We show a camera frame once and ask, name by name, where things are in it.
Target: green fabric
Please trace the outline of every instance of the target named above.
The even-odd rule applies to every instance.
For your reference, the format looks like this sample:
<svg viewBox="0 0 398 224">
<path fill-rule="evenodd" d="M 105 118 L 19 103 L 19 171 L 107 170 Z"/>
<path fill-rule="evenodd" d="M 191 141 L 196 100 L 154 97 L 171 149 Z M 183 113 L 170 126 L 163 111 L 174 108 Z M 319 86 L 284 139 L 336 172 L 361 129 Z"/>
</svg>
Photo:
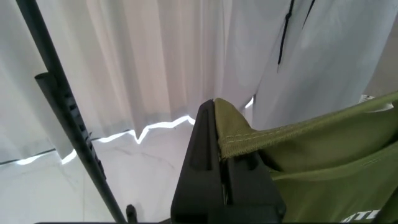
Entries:
<svg viewBox="0 0 398 224">
<path fill-rule="evenodd" d="M 285 222 L 371 222 L 398 186 L 398 92 L 265 131 L 225 100 L 215 100 L 215 111 L 221 157 L 260 150 L 287 205 Z M 398 200 L 386 207 L 380 220 L 398 220 Z"/>
</svg>

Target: metal pole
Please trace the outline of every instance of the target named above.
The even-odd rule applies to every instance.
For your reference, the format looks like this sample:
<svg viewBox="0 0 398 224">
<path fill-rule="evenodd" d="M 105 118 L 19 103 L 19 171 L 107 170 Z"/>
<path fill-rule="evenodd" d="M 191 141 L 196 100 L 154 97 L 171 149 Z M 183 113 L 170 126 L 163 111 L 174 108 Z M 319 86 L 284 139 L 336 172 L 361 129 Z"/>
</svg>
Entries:
<svg viewBox="0 0 398 224">
<path fill-rule="evenodd" d="M 17 4 L 49 71 L 35 79 L 113 218 L 118 223 L 126 223 L 106 183 L 101 161 L 97 158 L 36 0 L 17 0 Z"/>
</svg>

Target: clothing tag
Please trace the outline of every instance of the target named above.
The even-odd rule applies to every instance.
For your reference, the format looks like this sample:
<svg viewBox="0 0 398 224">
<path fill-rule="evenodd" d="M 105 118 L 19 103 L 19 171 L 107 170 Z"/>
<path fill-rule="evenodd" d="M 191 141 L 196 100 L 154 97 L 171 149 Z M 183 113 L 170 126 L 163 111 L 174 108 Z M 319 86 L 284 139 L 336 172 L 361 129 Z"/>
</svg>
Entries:
<svg viewBox="0 0 398 224">
<path fill-rule="evenodd" d="M 369 95 L 361 95 L 361 98 L 359 99 L 358 103 L 363 103 L 365 101 L 374 99 L 373 96 L 369 96 Z M 389 109 L 393 109 L 394 106 L 391 103 L 386 103 L 385 105 L 382 105 L 379 109 L 374 110 L 374 111 L 367 111 L 367 113 L 375 113 L 375 112 L 381 112 L 381 111 L 386 111 Z"/>
</svg>

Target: drawstring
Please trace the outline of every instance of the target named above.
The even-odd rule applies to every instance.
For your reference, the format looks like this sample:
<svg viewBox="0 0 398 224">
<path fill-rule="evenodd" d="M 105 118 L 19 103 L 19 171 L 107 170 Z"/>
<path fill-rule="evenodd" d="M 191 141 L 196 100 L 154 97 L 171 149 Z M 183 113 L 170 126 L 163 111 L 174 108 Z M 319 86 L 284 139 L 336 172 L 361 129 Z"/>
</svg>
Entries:
<svg viewBox="0 0 398 224">
<path fill-rule="evenodd" d="M 305 17 L 305 20 L 304 20 L 304 23 L 303 23 L 303 27 L 304 27 L 305 22 L 307 21 L 308 15 L 309 15 L 310 12 L 311 12 L 311 9 L 312 9 L 312 6 L 313 6 L 313 3 L 314 3 L 314 2 L 315 2 L 315 0 L 312 0 L 311 5 L 310 5 L 310 9 L 308 10 L 307 16 Z"/>
<path fill-rule="evenodd" d="M 293 5 L 294 5 L 294 0 L 291 0 L 289 12 L 285 16 L 285 28 L 284 28 L 284 33 L 282 34 L 282 41 L 280 42 L 278 65 L 280 64 L 280 60 L 282 60 L 282 52 L 284 51 L 284 42 L 285 42 L 287 24 L 289 23 L 289 19 L 292 16 Z"/>
</svg>

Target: white curtain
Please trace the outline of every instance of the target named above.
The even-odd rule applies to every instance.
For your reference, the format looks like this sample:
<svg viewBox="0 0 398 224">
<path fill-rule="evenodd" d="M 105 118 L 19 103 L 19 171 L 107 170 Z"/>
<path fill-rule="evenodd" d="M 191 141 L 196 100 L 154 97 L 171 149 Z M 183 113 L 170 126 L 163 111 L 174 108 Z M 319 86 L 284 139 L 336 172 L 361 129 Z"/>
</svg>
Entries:
<svg viewBox="0 0 398 224">
<path fill-rule="evenodd" d="M 214 97 L 242 108 L 257 93 L 256 128 L 347 105 L 374 71 L 397 1 L 315 1 L 303 27 L 311 1 L 295 1 L 277 72 L 290 0 L 37 0 L 94 138 L 194 118 Z M 40 55 L 16 3 L 0 4 L 0 161 L 53 147 L 65 157 L 72 147 L 33 80 Z M 364 49 L 351 47 L 359 40 Z"/>
</svg>

